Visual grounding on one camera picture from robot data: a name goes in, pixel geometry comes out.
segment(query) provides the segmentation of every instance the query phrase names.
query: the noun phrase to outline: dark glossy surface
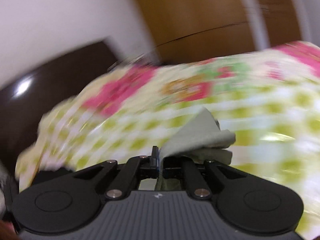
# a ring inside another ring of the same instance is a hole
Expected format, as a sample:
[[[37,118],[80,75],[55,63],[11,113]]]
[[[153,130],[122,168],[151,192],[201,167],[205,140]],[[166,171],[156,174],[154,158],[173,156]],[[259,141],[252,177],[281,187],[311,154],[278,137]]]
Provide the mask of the dark glossy surface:
[[[0,90],[0,160],[11,174],[21,151],[37,138],[43,114],[77,95],[117,61],[98,42],[54,59]]]

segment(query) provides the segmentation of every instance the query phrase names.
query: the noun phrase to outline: wooden wardrobe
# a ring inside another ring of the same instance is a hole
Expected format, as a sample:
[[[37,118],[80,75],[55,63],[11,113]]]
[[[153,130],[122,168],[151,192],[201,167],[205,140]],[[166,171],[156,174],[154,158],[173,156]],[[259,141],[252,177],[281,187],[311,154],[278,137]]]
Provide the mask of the wooden wardrobe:
[[[165,63],[193,62],[255,50],[241,0],[137,2]],[[259,0],[259,3],[272,45],[300,39],[291,0]]]

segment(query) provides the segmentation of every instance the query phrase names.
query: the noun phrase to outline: gray cloth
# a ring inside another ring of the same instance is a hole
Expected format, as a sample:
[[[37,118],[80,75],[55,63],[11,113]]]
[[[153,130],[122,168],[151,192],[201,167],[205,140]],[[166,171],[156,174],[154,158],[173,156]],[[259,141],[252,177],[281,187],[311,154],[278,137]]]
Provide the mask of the gray cloth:
[[[217,160],[231,163],[232,152],[223,150],[236,141],[236,135],[229,130],[220,130],[219,123],[204,108],[195,118],[183,126],[160,149],[160,174],[156,190],[178,190],[176,179],[163,179],[163,159],[168,156],[187,156],[196,163],[204,160]]]

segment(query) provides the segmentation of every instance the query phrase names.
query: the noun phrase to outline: floral tablecloth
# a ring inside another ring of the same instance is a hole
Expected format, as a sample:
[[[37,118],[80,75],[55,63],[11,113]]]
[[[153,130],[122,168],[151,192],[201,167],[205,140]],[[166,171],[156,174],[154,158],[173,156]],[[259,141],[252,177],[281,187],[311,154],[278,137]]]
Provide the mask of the floral tablecloth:
[[[231,165],[303,199],[297,231],[320,235],[320,48],[293,42],[165,67],[130,65],[57,105],[16,166],[20,190],[41,169],[149,155],[203,106],[236,133]]]

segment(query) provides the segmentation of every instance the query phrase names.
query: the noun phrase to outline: dark seam line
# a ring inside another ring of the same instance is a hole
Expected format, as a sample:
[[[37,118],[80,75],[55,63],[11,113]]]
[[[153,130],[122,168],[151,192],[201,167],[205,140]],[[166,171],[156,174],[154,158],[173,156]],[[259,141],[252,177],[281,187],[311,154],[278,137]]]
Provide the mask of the dark seam line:
[[[244,23],[248,23],[248,22],[240,22],[240,23],[228,24],[228,25],[224,25],[224,26],[221,26],[221,27],[216,27],[216,28],[212,28],[212,29],[200,31],[200,32],[198,32],[198,33],[204,33],[204,32],[207,32],[207,31],[217,30],[217,29],[221,29],[221,28],[225,28],[225,27],[231,27],[231,26],[240,25],[240,24],[244,24]],[[191,36],[191,35],[194,35],[194,34],[198,34],[198,33],[192,33],[192,34],[189,34],[189,35],[186,35],[186,36],[177,38],[177,39],[172,40],[172,41],[177,41],[177,40],[180,40],[180,39],[183,39],[183,38],[185,38],[185,37],[188,37],[188,36]],[[162,44],[160,44],[160,45],[157,45],[157,47],[162,46],[162,45],[164,45],[164,44],[167,44],[167,43],[169,43],[169,42],[171,42],[171,41],[167,41],[167,42],[165,42],[165,43],[162,43]]]

